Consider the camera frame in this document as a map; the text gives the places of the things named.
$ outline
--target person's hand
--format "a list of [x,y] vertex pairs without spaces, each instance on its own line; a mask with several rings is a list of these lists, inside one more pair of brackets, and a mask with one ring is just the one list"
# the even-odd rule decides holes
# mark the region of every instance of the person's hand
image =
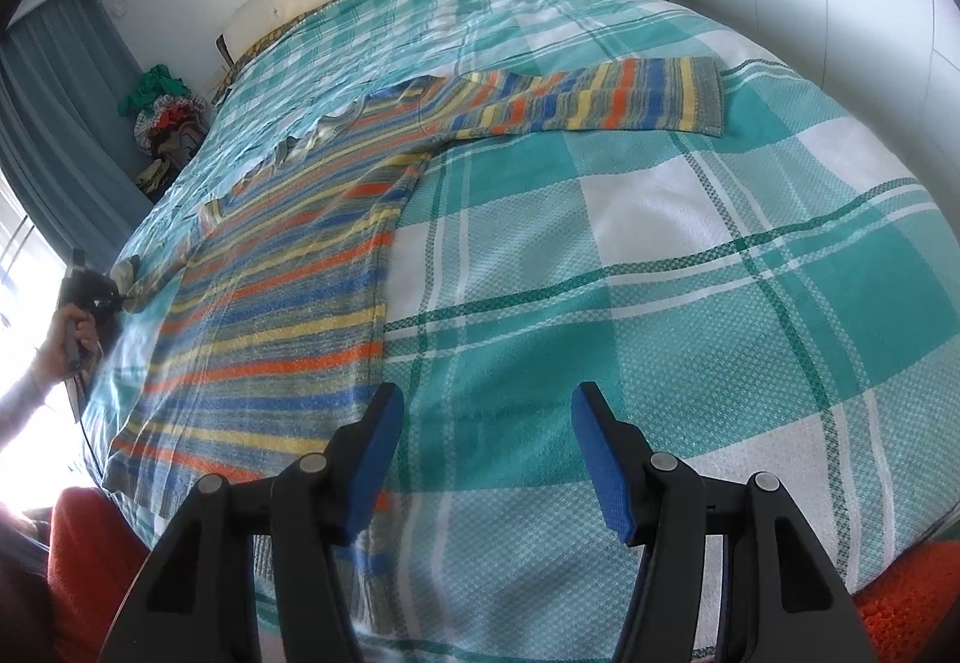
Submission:
[[97,328],[93,323],[93,317],[82,308],[68,303],[54,313],[50,320],[47,337],[43,345],[37,349],[37,356],[30,365],[30,374],[41,391],[46,392],[52,389],[56,383],[62,382],[70,376],[70,371],[67,368],[66,347],[64,346],[66,323],[70,319],[73,319],[76,323],[74,335],[77,342],[90,353],[97,351],[99,339],[97,338]]

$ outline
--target blue gripper pad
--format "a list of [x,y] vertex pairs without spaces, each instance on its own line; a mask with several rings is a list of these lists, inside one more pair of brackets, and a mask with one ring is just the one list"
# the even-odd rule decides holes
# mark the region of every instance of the blue gripper pad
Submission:
[[620,463],[613,455],[597,418],[584,395],[583,385],[573,390],[570,399],[570,419],[573,433],[580,444],[580,452],[587,463],[587,471],[593,482],[593,490],[600,502],[604,522],[624,544],[627,543],[637,524],[630,510],[630,488]]
[[373,434],[367,442],[360,461],[357,463],[350,483],[349,505],[347,506],[344,533],[349,541],[356,538],[373,517],[373,507],[383,488],[383,479],[387,476],[390,461],[400,441],[403,428],[403,393],[395,386],[386,407],[380,416]]

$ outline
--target window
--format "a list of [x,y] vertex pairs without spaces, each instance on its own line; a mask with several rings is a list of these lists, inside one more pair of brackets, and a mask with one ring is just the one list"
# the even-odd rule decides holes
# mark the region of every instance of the window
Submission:
[[[56,308],[65,266],[27,218],[0,175],[0,392],[27,370]],[[0,503],[15,510],[52,505],[64,487],[91,484],[79,426],[63,385],[0,452]]]

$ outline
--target pile of clothes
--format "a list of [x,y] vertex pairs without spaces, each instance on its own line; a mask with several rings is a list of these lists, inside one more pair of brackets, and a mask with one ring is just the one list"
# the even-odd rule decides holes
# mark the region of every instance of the pile of clothes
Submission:
[[137,176],[136,185],[157,202],[206,137],[206,102],[174,78],[166,65],[156,65],[141,76],[117,113],[136,114],[137,148],[154,160]]

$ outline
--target person's arm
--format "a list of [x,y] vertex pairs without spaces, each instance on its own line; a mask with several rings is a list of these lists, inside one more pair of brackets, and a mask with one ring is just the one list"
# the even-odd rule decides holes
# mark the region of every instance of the person's arm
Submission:
[[96,351],[97,331],[90,314],[68,304],[53,315],[47,337],[37,349],[37,356],[27,373],[0,398],[0,450],[23,430],[50,390],[69,376],[64,340],[70,319],[77,325],[75,335],[78,342],[88,351]]

